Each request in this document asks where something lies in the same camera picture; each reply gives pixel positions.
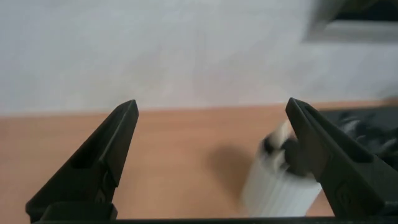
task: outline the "black object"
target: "black object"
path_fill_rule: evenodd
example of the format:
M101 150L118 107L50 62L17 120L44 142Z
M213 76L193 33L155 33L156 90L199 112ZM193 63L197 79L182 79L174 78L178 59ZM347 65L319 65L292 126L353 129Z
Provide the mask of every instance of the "black object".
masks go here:
M134 100L119 105L26 204L30 221L111 220L138 120Z
M398 215L396 170L309 104L291 98L286 113L336 217Z
M118 106L27 203L31 222L89 223L398 223L398 173L327 121L291 98L286 112L310 169L336 215L325 218L115 220L111 203L138 118L135 101Z
M336 20L398 21L397 0L347 0Z

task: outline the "wooden table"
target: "wooden table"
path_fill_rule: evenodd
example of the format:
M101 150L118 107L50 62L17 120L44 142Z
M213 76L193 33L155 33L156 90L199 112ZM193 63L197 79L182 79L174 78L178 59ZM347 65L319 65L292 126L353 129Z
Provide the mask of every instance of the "wooden table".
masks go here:
M105 117L0 119L0 217L4 223L28 223L25 203ZM284 119L284 105L141 111L113 200L118 218L244 217L239 196L257 144ZM333 215L323 194L308 215Z

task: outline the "white ribbed cup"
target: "white ribbed cup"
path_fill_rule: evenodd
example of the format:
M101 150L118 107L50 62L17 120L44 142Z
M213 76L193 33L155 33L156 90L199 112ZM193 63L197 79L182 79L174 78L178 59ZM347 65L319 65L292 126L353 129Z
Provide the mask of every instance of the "white ribbed cup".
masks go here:
M275 171L274 157L258 152L242 192L250 217L302 217L321 191L310 178Z

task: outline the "wooden surface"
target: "wooden surface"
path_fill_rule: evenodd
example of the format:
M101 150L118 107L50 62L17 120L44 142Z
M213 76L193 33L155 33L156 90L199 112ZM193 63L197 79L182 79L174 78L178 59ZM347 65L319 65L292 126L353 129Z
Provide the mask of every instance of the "wooden surface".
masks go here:
M28 223L26 201L105 117L0 119L2 222ZM113 200L118 218L245 216L239 195L257 144L285 118L283 105L141 112ZM308 211L332 214L323 194Z

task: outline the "white wall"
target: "white wall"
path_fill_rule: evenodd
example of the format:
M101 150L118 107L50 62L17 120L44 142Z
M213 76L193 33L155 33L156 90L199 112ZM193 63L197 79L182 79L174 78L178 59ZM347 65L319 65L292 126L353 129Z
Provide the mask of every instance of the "white wall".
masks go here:
M398 45L305 41L315 2L3 0L0 114L395 95Z

